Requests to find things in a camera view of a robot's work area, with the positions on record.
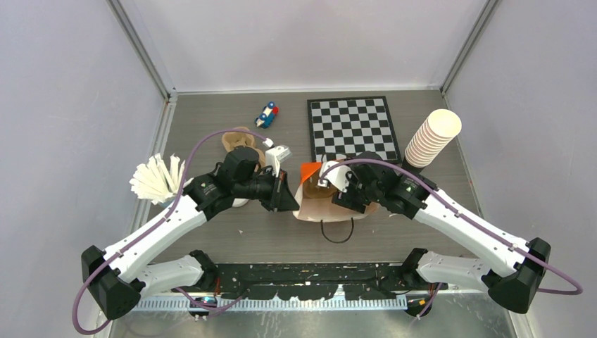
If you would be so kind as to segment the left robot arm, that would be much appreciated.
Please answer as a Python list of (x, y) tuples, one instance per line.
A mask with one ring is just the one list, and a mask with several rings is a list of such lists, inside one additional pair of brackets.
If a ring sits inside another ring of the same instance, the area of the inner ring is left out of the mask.
[(238, 146), (213, 171), (194, 177), (177, 202), (128, 237), (101, 250), (91, 246), (82, 253), (87, 290), (109, 320), (129, 313), (141, 299), (176, 287), (210, 291), (218, 269), (200, 250), (175, 261), (154, 264), (158, 254), (186, 233), (231, 208), (237, 199), (258, 200), (267, 211), (299, 209), (281, 168), (291, 152), (274, 146), (261, 167), (255, 149)]

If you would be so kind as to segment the orange paper bag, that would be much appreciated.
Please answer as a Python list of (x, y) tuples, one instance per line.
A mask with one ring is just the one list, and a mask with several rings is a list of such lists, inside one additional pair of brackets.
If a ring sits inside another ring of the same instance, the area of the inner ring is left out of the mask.
[[(294, 196), (300, 209), (294, 211), (293, 215), (297, 220), (319, 223), (322, 236), (328, 242), (333, 244), (343, 244), (353, 236), (355, 221), (375, 213), (379, 208), (379, 204), (375, 202), (371, 203), (366, 207), (364, 213), (357, 213), (347, 208), (334, 205), (332, 203), (332, 195), (338, 192), (338, 189), (333, 186), (330, 186), (329, 188), (318, 186), (318, 179), (320, 178), (319, 172), (323, 163), (312, 162), (303, 163), (301, 165), (301, 182)], [(347, 238), (343, 240), (330, 239), (325, 233), (324, 224), (344, 221), (349, 221), (351, 223), (351, 231)]]

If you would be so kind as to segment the stack of white paper cups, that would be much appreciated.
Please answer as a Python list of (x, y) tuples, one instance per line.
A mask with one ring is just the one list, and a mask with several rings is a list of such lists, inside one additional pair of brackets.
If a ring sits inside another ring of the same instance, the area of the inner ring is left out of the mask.
[(402, 168), (420, 173), (462, 130), (460, 117), (448, 109), (432, 111), (409, 141)]

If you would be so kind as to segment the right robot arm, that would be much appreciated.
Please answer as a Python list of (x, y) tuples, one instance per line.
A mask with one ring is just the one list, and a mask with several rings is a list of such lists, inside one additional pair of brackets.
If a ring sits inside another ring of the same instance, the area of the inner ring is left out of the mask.
[(464, 246), (474, 258), (413, 249), (398, 269), (407, 288), (436, 283), (485, 292), (503, 308), (525, 314), (546, 273), (551, 246), (509, 234), (467, 210), (427, 178), (366, 151), (347, 161), (326, 162), (320, 184), (332, 185), (346, 208), (371, 203), (428, 225)]

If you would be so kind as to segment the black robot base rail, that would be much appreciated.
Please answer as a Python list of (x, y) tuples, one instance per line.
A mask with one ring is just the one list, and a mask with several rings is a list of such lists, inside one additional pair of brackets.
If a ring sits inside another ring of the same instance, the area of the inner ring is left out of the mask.
[(220, 263), (208, 284), (185, 286), (192, 292), (217, 293), (224, 299), (300, 301), (331, 299), (343, 292), (345, 299), (383, 300), (399, 294), (436, 287), (403, 274), (399, 263)]

